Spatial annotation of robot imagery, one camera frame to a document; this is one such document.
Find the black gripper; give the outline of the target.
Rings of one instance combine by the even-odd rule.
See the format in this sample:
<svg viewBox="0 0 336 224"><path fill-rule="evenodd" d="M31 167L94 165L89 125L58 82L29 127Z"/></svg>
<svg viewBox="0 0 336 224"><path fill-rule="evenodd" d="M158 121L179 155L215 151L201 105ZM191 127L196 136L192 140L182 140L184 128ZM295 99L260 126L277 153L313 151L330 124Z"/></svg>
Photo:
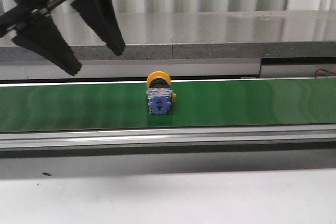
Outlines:
<svg viewBox="0 0 336 224"><path fill-rule="evenodd" d="M63 39L50 11L66 0L14 0L16 6L1 15L1 36L15 30L12 42L57 65L71 76L82 67ZM74 0L71 7L116 56L123 54L122 37L112 0Z"/></svg>

